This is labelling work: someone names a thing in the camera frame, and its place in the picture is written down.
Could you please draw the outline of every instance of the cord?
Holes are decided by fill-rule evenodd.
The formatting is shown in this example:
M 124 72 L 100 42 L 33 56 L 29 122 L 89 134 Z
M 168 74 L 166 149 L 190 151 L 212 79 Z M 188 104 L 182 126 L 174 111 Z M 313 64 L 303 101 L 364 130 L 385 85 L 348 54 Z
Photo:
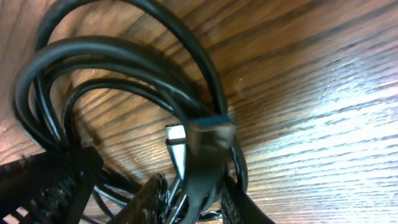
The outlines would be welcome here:
M 33 141 L 47 151 L 60 153 L 81 147 L 72 119 L 73 105 L 86 92 L 99 88 L 128 91 L 147 98 L 176 116 L 185 127 L 193 118 L 214 114 L 228 115 L 221 81 L 209 55 L 188 28 L 156 1 L 124 0 L 163 23 L 181 41 L 205 77 L 213 98 L 214 109 L 195 95 L 191 81 L 179 66 L 148 47 L 115 37 L 102 36 L 74 37 L 48 44 L 54 28 L 70 11 L 93 1 L 96 0 L 57 1 L 44 15 L 39 25 L 35 55 L 19 72 L 12 101 L 16 119 Z M 78 85 L 69 95 L 63 107 L 62 122 L 60 122 L 50 101 L 51 86 L 59 76 L 86 68 L 100 68 L 123 73 L 152 85 L 155 90 L 123 79 L 89 80 Z M 29 106 L 31 84 L 34 84 L 35 90 L 35 94 L 30 99 L 32 109 Z M 237 140 L 234 140 L 231 145 L 231 155 L 235 164 L 238 185 L 246 191 L 248 170 Z M 99 194 L 102 194 L 111 200 L 121 202 L 121 206 L 124 206 L 128 198 L 113 189 L 127 190 L 134 194 L 141 187 L 137 182 L 129 182 L 122 176 L 107 172 L 104 172 L 103 179 L 105 185 L 95 187 L 95 197 L 98 199 Z M 99 198 L 97 201 L 104 213 L 111 218 L 112 214 L 106 205 L 101 203 L 102 200 Z M 212 218 L 219 219 L 220 214 L 211 212 L 201 217 L 208 221 Z

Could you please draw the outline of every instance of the wooden table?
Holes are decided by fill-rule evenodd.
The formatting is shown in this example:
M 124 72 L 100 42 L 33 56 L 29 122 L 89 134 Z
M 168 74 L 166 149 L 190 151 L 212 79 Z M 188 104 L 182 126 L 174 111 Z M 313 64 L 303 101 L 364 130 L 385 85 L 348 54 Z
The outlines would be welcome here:
M 31 56 L 35 28 L 53 0 L 0 0 L 0 163 L 42 152 L 10 110 L 11 86 Z M 163 0 L 201 40 L 220 71 L 249 167 L 248 194 L 277 223 L 398 221 L 398 1 Z M 165 27 L 123 2 L 73 11 L 52 41 L 112 35 L 165 52 L 196 80 L 197 66 Z M 62 77 L 65 93 L 94 77 Z M 106 163 L 145 180 L 174 176 L 164 126 L 177 122 L 116 90 L 76 106 L 81 134 Z M 102 219 L 90 203 L 86 214 Z

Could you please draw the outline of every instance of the wire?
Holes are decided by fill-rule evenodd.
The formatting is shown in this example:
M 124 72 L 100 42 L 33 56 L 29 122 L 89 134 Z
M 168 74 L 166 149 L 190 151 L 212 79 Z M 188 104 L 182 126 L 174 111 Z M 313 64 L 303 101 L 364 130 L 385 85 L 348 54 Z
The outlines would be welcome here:
M 178 65 L 160 52 L 148 47 L 115 37 L 99 36 L 74 37 L 48 44 L 54 28 L 70 11 L 93 1 L 96 0 L 57 1 L 47 11 L 39 25 L 35 43 L 36 53 L 19 72 L 12 102 L 16 119 L 33 141 L 47 151 L 66 153 L 78 148 L 72 147 L 80 146 L 80 138 L 73 122 L 73 105 L 88 91 L 99 88 L 128 91 L 142 96 L 172 113 L 185 127 L 193 118 L 214 114 L 228 115 L 221 81 L 209 55 L 188 28 L 156 1 L 124 0 L 163 23 L 181 41 L 205 77 L 213 98 L 214 110 L 195 95 L 191 81 Z M 123 73 L 142 80 L 155 89 L 116 78 L 89 80 L 78 85 L 69 95 L 63 107 L 62 122 L 60 122 L 50 101 L 52 84 L 63 74 L 86 68 L 100 68 Z M 34 84 L 35 90 L 35 94 L 30 99 L 33 109 L 29 106 L 31 84 Z M 232 143 L 231 155 L 235 164 L 238 185 L 246 191 L 248 169 L 243 152 L 236 140 Z M 137 182 L 129 183 L 124 177 L 116 177 L 115 174 L 108 172 L 105 172 L 102 178 L 103 185 L 95 187 L 95 196 L 99 198 L 99 194 L 104 195 L 120 206 L 125 206 L 128 198 L 110 188 L 121 189 L 131 194 L 141 188 Z M 102 200 L 98 201 L 104 213 L 111 217 L 109 209 L 103 202 L 101 204 Z M 204 220 L 218 219 L 220 213 L 211 212 L 201 217 Z

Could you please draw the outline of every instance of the wooden surface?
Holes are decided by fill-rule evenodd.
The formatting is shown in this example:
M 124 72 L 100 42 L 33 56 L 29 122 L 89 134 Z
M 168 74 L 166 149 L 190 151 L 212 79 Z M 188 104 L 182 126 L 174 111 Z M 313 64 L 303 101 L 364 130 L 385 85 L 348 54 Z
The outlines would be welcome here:
M 0 0 L 0 163 L 41 152 L 16 124 L 11 83 L 30 56 L 53 0 Z M 398 222 L 398 1 L 164 0 L 220 71 L 249 167 L 249 195 L 277 223 Z M 119 36 L 163 50 L 206 87 L 158 22 L 123 2 L 72 12 L 52 41 Z M 53 90 L 94 77 L 77 71 Z M 106 163 L 145 181 L 174 176 L 164 126 L 176 120 L 128 93 L 92 91 L 76 106 L 88 143 Z M 90 203 L 86 214 L 101 219 Z

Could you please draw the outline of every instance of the brown wooden surface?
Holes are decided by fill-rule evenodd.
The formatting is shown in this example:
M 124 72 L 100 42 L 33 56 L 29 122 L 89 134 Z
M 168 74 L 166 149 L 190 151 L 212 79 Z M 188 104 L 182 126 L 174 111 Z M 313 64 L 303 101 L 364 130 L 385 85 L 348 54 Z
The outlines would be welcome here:
M 52 2 L 0 0 L 0 163 L 41 152 L 16 124 L 9 95 Z M 248 194 L 266 214 L 277 223 L 398 222 L 398 1 L 162 2 L 220 71 L 248 162 Z M 189 54 L 135 7 L 109 1 L 81 7 L 52 41 L 88 34 L 163 50 L 207 97 Z M 54 103 L 61 105 L 72 86 L 102 76 L 120 75 L 84 70 L 63 77 Z M 164 126 L 176 120 L 158 106 L 98 90 L 75 109 L 86 141 L 107 164 L 143 182 L 159 171 L 173 177 Z M 86 214 L 102 216 L 93 203 Z

